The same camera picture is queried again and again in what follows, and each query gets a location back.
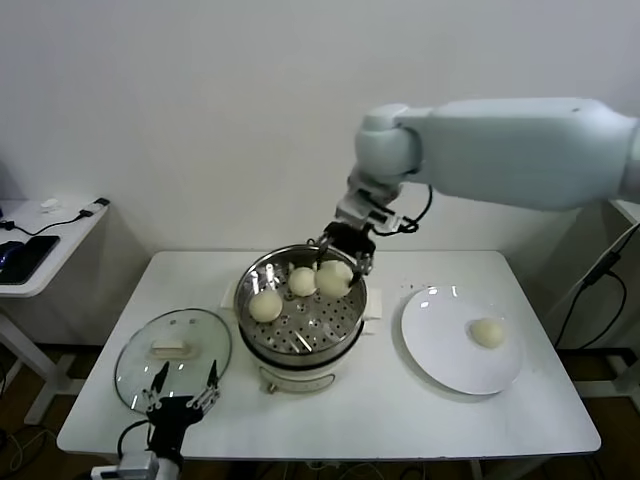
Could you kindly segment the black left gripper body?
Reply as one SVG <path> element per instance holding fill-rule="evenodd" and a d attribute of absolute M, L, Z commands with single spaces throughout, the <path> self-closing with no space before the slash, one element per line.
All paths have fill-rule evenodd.
<path fill-rule="evenodd" d="M 154 427 L 149 443 L 157 456 L 179 456 L 187 429 L 203 419 L 200 407 L 191 404 L 191 397 L 163 397 L 160 407 L 148 413 Z"/>

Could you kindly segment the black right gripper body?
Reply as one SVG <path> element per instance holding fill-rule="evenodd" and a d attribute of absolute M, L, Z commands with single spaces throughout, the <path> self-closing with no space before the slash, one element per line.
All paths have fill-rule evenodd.
<path fill-rule="evenodd" d="M 329 223 L 321 239 L 352 258 L 374 256 L 374 242 L 369 238 L 367 228 L 359 230 L 346 223 Z"/>

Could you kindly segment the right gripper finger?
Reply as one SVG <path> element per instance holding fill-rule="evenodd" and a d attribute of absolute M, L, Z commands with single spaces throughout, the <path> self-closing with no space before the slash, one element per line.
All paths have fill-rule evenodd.
<path fill-rule="evenodd" d="M 348 252 L 348 255 L 354 260 L 354 267 L 352 269 L 353 275 L 348 284 L 349 287 L 353 287 L 362 279 L 363 276 L 367 276 L 371 272 L 373 268 L 374 252 L 351 249 Z"/>
<path fill-rule="evenodd" d="M 317 248 L 314 262 L 316 265 L 320 265 L 331 244 L 331 237 L 327 233 L 323 233 L 316 239 L 309 238 L 306 244 Z"/>

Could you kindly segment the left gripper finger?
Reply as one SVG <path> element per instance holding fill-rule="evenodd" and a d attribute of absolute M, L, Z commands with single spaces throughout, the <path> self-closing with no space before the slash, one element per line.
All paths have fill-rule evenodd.
<path fill-rule="evenodd" d="M 219 391 L 219 375 L 217 361 L 214 360 L 209 371 L 205 388 L 194 397 L 192 407 L 196 410 L 210 410 L 218 398 Z"/>
<path fill-rule="evenodd" d="M 164 383 L 169 372 L 169 361 L 165 361 L 161 369 L 155 374 L 151 385 L 142 390 L 142 396 L 145 401 L 145 412 L 149 412 L 156 408 L 160 400 Z"/>

